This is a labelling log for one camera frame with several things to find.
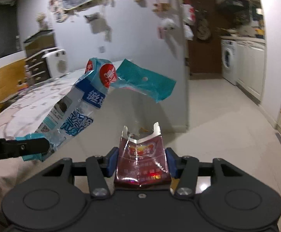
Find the kitchen counter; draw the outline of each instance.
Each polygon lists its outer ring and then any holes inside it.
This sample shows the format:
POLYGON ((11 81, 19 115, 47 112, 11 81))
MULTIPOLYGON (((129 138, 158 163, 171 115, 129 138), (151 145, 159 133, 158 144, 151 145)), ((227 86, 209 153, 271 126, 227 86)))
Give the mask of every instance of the kitchen counter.
POLYGON ((220 36, 221 39, 234 40, 234 41, 252 41, 256 43, 266 44, 266 40, 256 37, 242 37, 242 36, 220 36))

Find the maroon packaging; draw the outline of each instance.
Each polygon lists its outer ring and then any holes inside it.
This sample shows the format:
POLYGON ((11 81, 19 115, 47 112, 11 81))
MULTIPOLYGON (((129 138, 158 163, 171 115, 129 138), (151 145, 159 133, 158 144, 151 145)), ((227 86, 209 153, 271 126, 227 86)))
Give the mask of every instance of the maroon packaging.
POLYGON ((171 181, 159 123, 145 138, 133 139, 124 126, 119 147, 116 185, 144 187, 171 181))

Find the plastic wrapper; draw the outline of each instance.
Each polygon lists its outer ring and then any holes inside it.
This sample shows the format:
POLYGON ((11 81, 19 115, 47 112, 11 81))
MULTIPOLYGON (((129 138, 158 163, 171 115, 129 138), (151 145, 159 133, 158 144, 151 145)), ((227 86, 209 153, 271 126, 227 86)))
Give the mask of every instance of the plastic wrapper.
POLYGON ((171 181, 159 123, 153 133, 134 139, 124 126, 119 146, 116 186, 149 187, 171 181))
POLYGON ((50 142, 47 154, 26 156, 24 160, 44 161, 58 150, 59 146, 78 135, 94 121, 107 95, 109 86, 127 88, 152 97, 156 102, 171 95, 176 81, 143 69, 128 60, 119 68, 106 59, 91 58, 86 72, 72 89, 57 102, 35 133, 42 134, 50 142))

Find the qr code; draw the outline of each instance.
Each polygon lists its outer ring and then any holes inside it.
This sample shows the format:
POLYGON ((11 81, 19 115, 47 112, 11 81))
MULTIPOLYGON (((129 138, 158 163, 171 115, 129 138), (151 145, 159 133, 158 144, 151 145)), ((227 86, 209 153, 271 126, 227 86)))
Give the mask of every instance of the qr code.
POLYGON ((49 132, 50 130, 49 130, 49 128, 46 126, 46 125, 44 125, 43 126, 43 128, 40 130, 42 133, 47 133, 47 132, 49 132))

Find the washing machine door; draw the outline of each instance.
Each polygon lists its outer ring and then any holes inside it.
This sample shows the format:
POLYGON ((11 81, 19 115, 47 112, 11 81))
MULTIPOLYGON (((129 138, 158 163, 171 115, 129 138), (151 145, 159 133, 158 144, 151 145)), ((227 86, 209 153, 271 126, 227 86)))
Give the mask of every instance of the washing machine door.
POLYGON ((222 50, 222 63, 226 70, 232 69, 233 66, 233 52, 230 48, 224 47, 222 50))

